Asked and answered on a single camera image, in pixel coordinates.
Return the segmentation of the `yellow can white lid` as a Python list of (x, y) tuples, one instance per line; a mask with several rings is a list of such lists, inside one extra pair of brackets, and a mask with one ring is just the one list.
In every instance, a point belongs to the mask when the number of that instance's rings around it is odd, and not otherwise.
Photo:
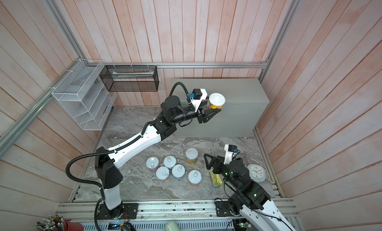
[(221, 109), (226, 102), (225, 97), (220, 93), (213, 93), (209, 96), (209, 109)]

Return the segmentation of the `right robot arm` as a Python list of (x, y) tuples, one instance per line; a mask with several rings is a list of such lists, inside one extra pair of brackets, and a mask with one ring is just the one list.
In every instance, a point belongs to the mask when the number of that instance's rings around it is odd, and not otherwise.
[(259, 231), (294, 231), (265, 189), (251, 179), (242, 158), (224, 164), (224, 157), (204, 154), (206, 168), (223, 177), (224, 186), (233, 191), (228, 200), (215, 201), (219, 217), (246, 219)]

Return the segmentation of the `orange can pull tab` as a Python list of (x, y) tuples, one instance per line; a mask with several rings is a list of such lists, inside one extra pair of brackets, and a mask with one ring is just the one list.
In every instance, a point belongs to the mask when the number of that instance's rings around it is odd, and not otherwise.
[(202, 174), (198, 170), (192, 170), (188, 174), (188, 181), (192, 186), (199, 186), (202, 181)]

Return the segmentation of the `tall can green label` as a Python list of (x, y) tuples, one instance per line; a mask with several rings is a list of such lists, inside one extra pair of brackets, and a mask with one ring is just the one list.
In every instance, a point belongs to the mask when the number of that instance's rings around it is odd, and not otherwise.
[(186, 150), (186, 161), (188, 164), (195, 164), (198, 161), (199, 152), (196, 148)]

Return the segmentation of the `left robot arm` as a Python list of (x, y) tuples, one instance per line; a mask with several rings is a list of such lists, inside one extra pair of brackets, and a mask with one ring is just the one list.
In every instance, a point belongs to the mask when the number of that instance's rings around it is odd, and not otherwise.
[[(194, 89), (189, 93), (183, 83), (175, 83), (174, 87), (177, 86), (181, 86), (186, 94), (185, 107), (181, 105), (179, 97), (170, 93), (161, 104), (159, 115), (147, 122), (141, 132), (114, 147), (108, 149), (100, 147), (95, 153), (78, 156), (67, 164), (65, 172), (70, 179), (99, 187), (101, 199), (96, 207), (95, 215), (100, 214), (100, 208), (105, 208), (109, 219), (119, 219), (124, 214), (125, 208), (119, 190), (123, 175), (119, 169), (128, 160), (149, 146), (169, 137), (178, 126), (187, 126), (194, 119), (197, 119), (199, 123), (210, 121), (225, 104), (225, 97), (220, 93), (208, 95), (206, 89)], [(71, 174), (70, 167), (75, 162), (88, 157), (95, 157), (95, 169), (99, 182), (80, 179)]]

